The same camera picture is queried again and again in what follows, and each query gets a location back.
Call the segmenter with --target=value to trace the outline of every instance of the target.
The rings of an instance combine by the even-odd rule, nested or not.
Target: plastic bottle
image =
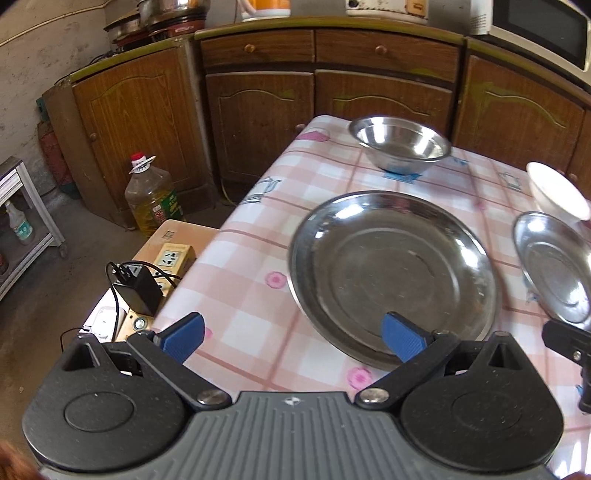
[[[173,179],[166,170],[151,165],[155,158],[146,158],[141,152],[131,155],[132,176],[125,189],[125,200],[146,237],[150,237],[165,220],[185,220]]]
[[[10,200],[7,200],[4,205],[8,212],[10,228],[12,228],[20,243],[29,245],[35,238],[35,232],[27,217]]]

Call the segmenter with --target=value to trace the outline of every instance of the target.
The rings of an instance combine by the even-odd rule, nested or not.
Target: pink checkered tablecloth
[[[579,368],[544,347],[547,316],[525,286],[511,240],[515,217],[535,210],[526,172],[454,149],[453,158],[407,183],[374,167],[347,125],[320,116],[292,142],[191,267],[156,329],[200,312],[206,340],[186,365],[234,398],[242,390],[344,390],[353,396],[384,372],[336,349],[299,311],[287,285],[287,249],[302,218],[330,198],[359,190],[415,195],[454,214],[484,244],[505,286],[494,330],[516,337],[564,414],[551,468],[559,477],[591,473],[591,416],[577,408]],[[591,240],[587,226],[580,233]]]

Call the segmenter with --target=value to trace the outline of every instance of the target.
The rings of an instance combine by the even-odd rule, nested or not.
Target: black cable
[[[168,276],[170,278],[174,278],[175,280],[182,280],[183,279],[182,277],[179,277],[178,275],[172,275],[172,273],[169,273]],[[154,278],[164,278],[164,275],[159,273],[158,275],[154,275]]]
[[[164,278],[166,278],[166,280],[168,280],[170,282],[170,285],[173,288],[177,287],[177,284],[175,282],[173,282],[173,276],[169,273],[166,273],[164,270],[162,270],[162,268],[157,267],[154,264],[151,264],[150,262],[142,262],[141,260],[133,260],[131,262],[123,262],[120,264],[121,267],[124,267],[126,265],[143,265],[145,267],[149,267],[152,268],[153,270],[156,270],[156,272],[158,272],[160,275],[162,275]]]
[[[107,280],[109,281],[109,288],[111,289],[111,292],[113,292],[113,298],[115,299],[115,314],[117,315],[115,318],[115,326],[113,327],[113,338],[111,339],[111,341],[114,342],[117,337],[117,325],[119,323],[119,299],[117,298],[117,292],[115,291],[113,281],[109,275],[109,267],[113,267],[114,270],[119,270],[119,267],[113,262],[109,262],[105,265],[105,273],[107,275]]]
[[[74,330],[84,330],[86,331],[86,328],[84,325],[81,327],[74,327],[74,328],[68,328],[65,332],[62,332],[60,335],[60,347],[61,347],[61,352],[64,352],[64,335],[69,333],[69,332],[73,332]]]

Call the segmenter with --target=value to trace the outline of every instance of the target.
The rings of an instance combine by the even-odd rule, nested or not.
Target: blue gripper pad
[[[189,313],[156,337],[162,351],[182,364],[203,343],[205,320],[200,313]]]
[[[433,336],[396,312],[387,313],[382,320],[382,340],[402,360],[408,362],[432,343]]]

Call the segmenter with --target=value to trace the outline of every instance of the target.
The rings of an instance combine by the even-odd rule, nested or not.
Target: cooking pot
[[[141,24],[145,27],[177,17],[205,17],[211,0],[141,0],[138,3]]]
[[[142,29],[137,8],[134,8],[131,12],[127,12],[105,27],[111,43],[116,43],[129,35],[137,34]]]

